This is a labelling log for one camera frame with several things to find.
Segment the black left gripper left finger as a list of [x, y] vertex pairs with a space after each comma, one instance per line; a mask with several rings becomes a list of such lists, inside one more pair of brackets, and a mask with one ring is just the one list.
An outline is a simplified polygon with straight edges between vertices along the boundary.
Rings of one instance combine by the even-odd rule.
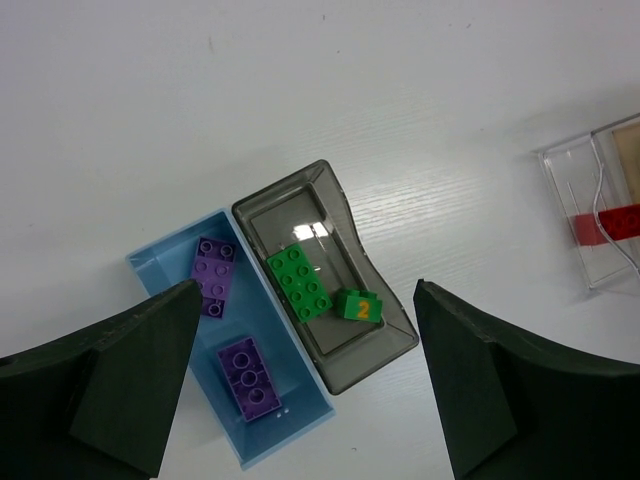
[[183, 281], [2, 358], [2, 478], [157, 477], [201, 305], [195, 281]]

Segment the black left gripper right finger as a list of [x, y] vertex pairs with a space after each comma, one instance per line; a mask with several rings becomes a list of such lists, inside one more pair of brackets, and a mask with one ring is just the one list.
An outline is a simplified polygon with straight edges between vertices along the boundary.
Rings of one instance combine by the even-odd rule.
[[639, 368], [419, 281], [419, 333], [458, 479], [635, 479]]

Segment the red lego brick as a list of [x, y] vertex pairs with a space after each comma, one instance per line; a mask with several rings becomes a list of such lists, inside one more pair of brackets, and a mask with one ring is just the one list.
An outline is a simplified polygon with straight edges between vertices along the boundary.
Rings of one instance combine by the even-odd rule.
[[[598, 218], [605, 232], [613, 241], [639, 236], [638, 204], [600, 211]], [[597, 226], [593, 213], [572, 217], [571, 225], [576, 241], [581, 246], [596, 246], [607, 242]]]

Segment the dark green lego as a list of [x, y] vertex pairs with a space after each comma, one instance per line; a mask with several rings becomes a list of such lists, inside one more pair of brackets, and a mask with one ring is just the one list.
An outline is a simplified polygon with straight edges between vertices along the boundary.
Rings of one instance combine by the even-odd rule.
[[301, 323], [330, 310], [333, 302], [299, 244], [267, 259], [267, 265]]

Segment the small green numbered lego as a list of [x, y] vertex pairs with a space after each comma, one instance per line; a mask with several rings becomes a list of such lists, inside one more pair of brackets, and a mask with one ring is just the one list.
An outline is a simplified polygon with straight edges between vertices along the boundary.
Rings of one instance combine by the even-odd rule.
[[382, 305], [378, 295], [368, 290], [341, 289], [335, 296], [337, 315], [350, 321], [380, 323]]

